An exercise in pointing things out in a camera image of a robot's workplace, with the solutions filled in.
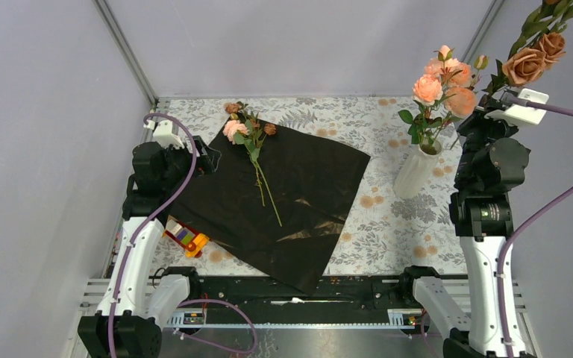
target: white vase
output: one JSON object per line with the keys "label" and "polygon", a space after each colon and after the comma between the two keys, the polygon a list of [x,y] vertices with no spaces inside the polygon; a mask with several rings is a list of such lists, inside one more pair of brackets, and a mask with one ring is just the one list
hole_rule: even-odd
{"label": "white vase", "polygon": [[425,181],[430,177],[433,169],[436,168],[442,152],[442,145],[438,140],[433,143],[433,147],[436,149],[436,154],[434,155],[423,152],[420,145],[417,145],[410,153],[392,187],[396,196],[401,199],[409,199],[421,191]]}

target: table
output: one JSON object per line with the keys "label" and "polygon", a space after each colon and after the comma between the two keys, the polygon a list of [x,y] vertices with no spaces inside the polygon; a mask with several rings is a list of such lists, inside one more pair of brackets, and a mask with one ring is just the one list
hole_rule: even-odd
{"label": "table", "polygon": [[[370,154],[357,196],[326,275],[399,274],[410,265],[433,266],[441,274],[466,273],[462,249],[449,220],[449,195],[460,144],[453,127],[439,139],[439,164],[412,199],[395,196],[392,185],[413,150],[407,125],[397,112],[418,112],[411,97],[174,99],[168,114],[179,118],[206,143],[227,119],[226,103],[242,101],[260,118],[306,134],[327,137]],[[201,275],[264,275],[210,242],[203,256],[187,258],[172,240],[157,246],[151,274],[160,267],[195,266]]]}

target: cable clip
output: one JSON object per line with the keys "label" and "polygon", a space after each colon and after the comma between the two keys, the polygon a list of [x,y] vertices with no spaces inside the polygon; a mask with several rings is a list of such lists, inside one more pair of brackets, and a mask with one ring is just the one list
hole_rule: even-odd
{"label": "cable clip", "polygon": [[146,123],[144,124],[144,128],[148,128],[151,131],[154,131],[154,126],[156,122],[152,119],[146,119]]}

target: flower stem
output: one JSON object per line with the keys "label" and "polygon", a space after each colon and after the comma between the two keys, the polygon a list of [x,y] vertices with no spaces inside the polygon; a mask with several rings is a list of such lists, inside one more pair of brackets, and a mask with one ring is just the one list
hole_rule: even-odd
{"label": "flower stem", "polygon": [[275,215],[278,217],[278,224],[282,226],[282,221],[280,220],[280,214],[278,214],[278,209],[275,207],[275,202],[273,201],[273,196],[271,195],[271,190],[269,189],[269,182],[265,178],[265,173],[263,169],[260,167],[258,162],[255,162],[254,165],[257,166],[258,170],[260,171],[260,175],[263,176],[263,180],[265,181],[265,186],[267,187],[267,192],[269,193],[269,199],[271,199],[271,204],[273,205],[273,210],[275,211]]}
{"label": "flower stem", "polygon": [[263,199],[263,206],[265,206],[265,195],[263,194],[263,182],[260,181],[260,176],[258,176],[258,169],[260,168],[258,162],[254,162],[254,167],[256,168],[256,180],[258,183],[258,189],[260,189],[260,198]]}

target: flower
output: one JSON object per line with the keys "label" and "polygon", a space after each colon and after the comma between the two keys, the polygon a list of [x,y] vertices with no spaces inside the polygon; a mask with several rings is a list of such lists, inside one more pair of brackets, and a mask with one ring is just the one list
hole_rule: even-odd
{"label": "flower", "polygon": [[414,84],[414,98],[421,103],[431,106],[442,97],[442,86],[438,78],[423,75]]}
{"label": "flower", "polygon": [[223,134],[229,139],[232,144],[235,144],[234,134],[240,132],[241,134],[247,135],[247,127],[238,121],[228,121],[225,123],[225,128],[223,128]]}
{"label": "flower", "polygon": [[442,60],[449,60],[451,56],[454,54],[454,51],[449,48],[447,45],[442,45],[440,50],[438,51],[438,58],[442,57]]}
{"label": "flower", "polygon": [[227,113],[236,113],[240,110],[240,104],[238,103],[226,103],[225,104],[225,112]]}
{"label": "flower", "polygon": [[550,69],[559,58],[566,54],[563,48],[566,46],[566,39],[556,32],[544,34],[533,48],[545,53],[545,69]]}
{"label": "flower", "polygon": [[480,56],[477,57],[477,60],[473,64],[473,67],[475,67],[475,69],[485,69],[488,64],[489,64],[489,57],[481,54]]}
{"label": "flower", "polygon": [[425,66],[425,74],[427,76],[438,78],[442,72],[442,62],[438,61],[437,58],[432,58],[429,63]]}
{"label": "flower", "polygon": [[460,65],[460,61],[457,58],[450,58],[449,60],[445,61],[445,68],[453,69]]}
{"label": "flower", "polygon": [[275,125],[273,123],[267,123],[264,128],[265,133],[268,136],[272,136],[275,134]]}
{"label": "flower", "polygon": [[502,65],[502,72],[513,86],[523,86],[537,81],[545,69],[545,52],[523,48]]}
{"label": "flower", "polygon": [[456,71],[461,72],[458,72],[449,81],[457,86],[468,87],[469,84],[471,84],[471,66],[461,62],[458,66],[452,69],[452,72]]}
{"label": "flower", "polygon": [[452,87],[447,90],[446,96],[451,96],[445,100],[445,109],[450,110],[454,116],[465,118],[473,113],[475,109],[475,94],[464,87]]}

